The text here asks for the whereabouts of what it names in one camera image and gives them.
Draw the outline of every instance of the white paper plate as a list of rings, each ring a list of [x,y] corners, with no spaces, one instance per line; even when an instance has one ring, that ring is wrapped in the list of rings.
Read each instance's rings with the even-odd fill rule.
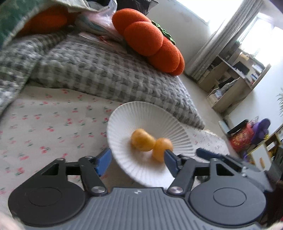
[[[150,152],[140,152],[131,146],[131,135],[143,128],[156,139],[168,138],[176,155],[194,156],[194,148],[186,131],[164,109],[141,101],[119,106],[111,114],[107,125],[107,139],[119,166],[135,181],[147,187],[167,189],[174,178],[165,164],[157,162]]]

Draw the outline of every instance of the tiled floor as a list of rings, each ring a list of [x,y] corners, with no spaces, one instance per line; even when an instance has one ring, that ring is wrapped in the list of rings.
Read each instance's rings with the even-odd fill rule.
[[[205,129],[209,129],[211,132],[223,138],[227,143],[230,154],[237,156],[218,124],[218,121],[222,120],[222,116],[215,112],[206,100],[207,93],[199,88],[195,82],[193,82],[184,74],[180,75],[179,77],[191,95],[192,100],[198,112],[200,113],[200,116],[203,118],[205,122]]]

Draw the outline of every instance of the silver screw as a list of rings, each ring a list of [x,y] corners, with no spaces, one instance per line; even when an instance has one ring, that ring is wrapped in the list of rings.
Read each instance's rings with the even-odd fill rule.
[[[106,191],[106,189],[102,186],[94,186],[91,191],[94,193],[103,193]]]
[[[181,187],[178,186],[170,187],[168,190],[171,194],[180,194],[184,191]]]

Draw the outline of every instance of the bed sheet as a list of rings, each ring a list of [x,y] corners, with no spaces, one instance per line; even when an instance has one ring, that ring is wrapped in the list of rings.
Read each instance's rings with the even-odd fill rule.
[[[0,211],[9,214],[7,200],[13,189],[54,159],[77,161],[106,148],[107,122],[119,105],[73,90],[26,86],[0,123]],[[228,154],[217,135],[184,127],[195,148]],[[80,184],[79,176],[69,180]],[[140,186],[114,160],[102,180],[108,189]]]

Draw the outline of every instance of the plastic bag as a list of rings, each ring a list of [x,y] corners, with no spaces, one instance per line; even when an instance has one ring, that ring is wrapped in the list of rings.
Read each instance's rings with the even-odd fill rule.
[[[117,32],[112,23],[112,16],[116,10],[116,0],[110,0],[108,8],[105,10],[100,12],[83,12],[81,17],[79,17],[79,20],[84,22],[83,28],[88,32],[122,41],[123,37]]]

